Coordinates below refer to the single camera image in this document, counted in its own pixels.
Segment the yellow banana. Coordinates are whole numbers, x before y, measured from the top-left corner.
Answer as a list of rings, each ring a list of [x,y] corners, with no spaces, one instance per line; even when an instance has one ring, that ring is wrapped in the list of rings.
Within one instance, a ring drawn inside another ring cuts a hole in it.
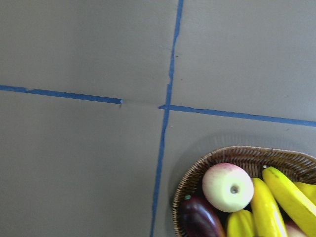
[[[309,237],[316,235],[316,206],[280,170],[270,166],[262,177],[274,198],[292,221]]]
[[[266,183],[260,178],[252,179],[254,195],[250,202],[258,237],[288,236],[278,204]]]

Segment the brown wicker basket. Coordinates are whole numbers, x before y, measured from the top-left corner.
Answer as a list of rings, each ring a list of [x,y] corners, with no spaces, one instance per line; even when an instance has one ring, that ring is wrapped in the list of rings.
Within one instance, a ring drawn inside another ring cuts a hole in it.
[[[198,159],[179,182],[172,202],[172,219],[176,236],[186,237],[179,206],[185,195],[201,192],[204,173],[218,163],[232,163],[244,169],[250,177],[262,177],[266,166],[273,166],[283,172],[290,180],[316,183],[316,159],[297,151],[254,146],[228,146],[216,149]]]

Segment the pink apple far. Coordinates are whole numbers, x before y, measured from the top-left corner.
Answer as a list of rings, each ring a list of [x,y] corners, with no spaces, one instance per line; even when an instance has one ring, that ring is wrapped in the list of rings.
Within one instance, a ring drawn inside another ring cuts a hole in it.
[[[202,191],[213,207],[233,213],[244,209],[251,202],[254,186],[245,170],[224,162],[210,167],[205,172]]]

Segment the pink apple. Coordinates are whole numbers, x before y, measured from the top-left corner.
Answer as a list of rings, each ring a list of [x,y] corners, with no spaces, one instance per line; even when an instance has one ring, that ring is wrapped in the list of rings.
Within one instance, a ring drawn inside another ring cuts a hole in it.
[[[224,162],[210,167],[205,172],[202,191],[213,207],[233,213],[244,209],[251,202],[254,186],[245,170]]]
[[[288,237],[307,237],[307,235],[293,221],[286,221],[285,227]]]

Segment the dark purple fruit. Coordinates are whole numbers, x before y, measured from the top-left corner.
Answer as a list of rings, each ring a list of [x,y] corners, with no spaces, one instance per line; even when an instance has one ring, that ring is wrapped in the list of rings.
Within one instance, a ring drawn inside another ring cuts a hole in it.
[[[216,211],[206,199],[196,195],[186,195],[179,211],[187,236],[224,237],[226,235]]]

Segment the yellow star fruit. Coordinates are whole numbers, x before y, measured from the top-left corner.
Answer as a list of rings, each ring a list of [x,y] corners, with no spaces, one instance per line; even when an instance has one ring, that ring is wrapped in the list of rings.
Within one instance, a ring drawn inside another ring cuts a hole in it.
[[[253,215],[248,210],[231,213],[227,218],[227,237],[254,237],[256,235]]]

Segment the yellow lemon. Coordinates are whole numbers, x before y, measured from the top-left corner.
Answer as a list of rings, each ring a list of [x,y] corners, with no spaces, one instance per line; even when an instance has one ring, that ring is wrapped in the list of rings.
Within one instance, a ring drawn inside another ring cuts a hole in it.
[[[316,202],[316,186],[303,182],[294,182],[297,188],[313,203]]]

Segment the pink apple near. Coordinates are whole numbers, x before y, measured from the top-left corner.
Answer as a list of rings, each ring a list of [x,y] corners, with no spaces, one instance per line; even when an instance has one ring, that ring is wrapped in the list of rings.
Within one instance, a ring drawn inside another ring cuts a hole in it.
[[[293,221],[286,221],[285,227],[288,237],[307,237],[307,235]]]

